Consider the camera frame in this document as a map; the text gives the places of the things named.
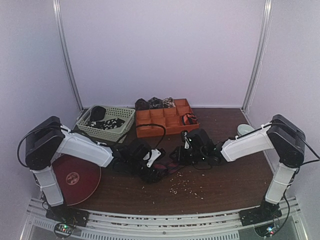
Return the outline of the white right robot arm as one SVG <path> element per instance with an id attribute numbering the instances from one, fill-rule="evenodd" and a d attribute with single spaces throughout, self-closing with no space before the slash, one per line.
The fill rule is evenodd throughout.
<path id="1" fill-rule="evenodd" d="M 256 210 L 259 220 L 268 220 L 279 206 L 298 169 L 305 161 L 305 133 L 281 114 L 259 128 L 243 135 L 213 142 L 202 129 L 184 131 L 183 144 L 176 147 L 170 158 L 182 166 L 194 165 L 200 160 L 210 167 L 231 164 L 257 153 L 273 152 L 278 159 L 273 178 Z"/>

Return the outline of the red navy striped tie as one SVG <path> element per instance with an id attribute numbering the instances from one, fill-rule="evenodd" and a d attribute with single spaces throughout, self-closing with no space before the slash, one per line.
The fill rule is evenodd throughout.
<path id="1" fill-rule="evenodd" d="M 177 162 L 167 162 L 166 164 L 155 163 L 154 168 L 160 176 L 171 175 L 184 168 L 184 165 L 178 164 Z"/>

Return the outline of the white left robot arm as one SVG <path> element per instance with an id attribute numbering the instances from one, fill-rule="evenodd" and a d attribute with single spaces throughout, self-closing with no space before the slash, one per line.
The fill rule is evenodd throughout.
<path id="1" fill-rule="evenodd" d="M 142 139 L 134 139 L 130 144 L 112 144 L 94 140 L 83 130 L 71 130 L 61 124 L 60 118 L 51 116 L 29 131 L 18 143 L 18 162 L 28 168 L 42 190 L 48 209 L 61 222 L 72 218 L 71 208 L 59 186 L 52 163 L 56 155 L 79 158 L 99 167 L 109 165 L 117 171 L 137 175 L 146 183 L 156 183 L 167 173 L 159 164 L 164 157 L 164 149 L 152 148 Z"/>

